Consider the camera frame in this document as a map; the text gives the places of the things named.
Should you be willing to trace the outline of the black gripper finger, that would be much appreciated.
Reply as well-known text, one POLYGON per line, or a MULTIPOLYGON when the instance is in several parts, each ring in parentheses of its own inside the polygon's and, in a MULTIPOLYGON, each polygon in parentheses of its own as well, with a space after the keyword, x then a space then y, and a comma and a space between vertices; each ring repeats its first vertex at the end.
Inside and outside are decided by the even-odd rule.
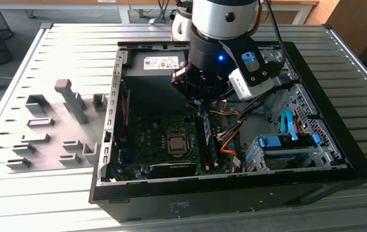
POLYGON ((206 77, 208 100, 214 102, 228 99, 234 94, 234 88, 230 85, 229 76, 209 74, 206 77))
POLYGON ((205 102, 201 73, 198 70, 181 68, 172 73, 172 85, 185 99, 201 105, 205 102))

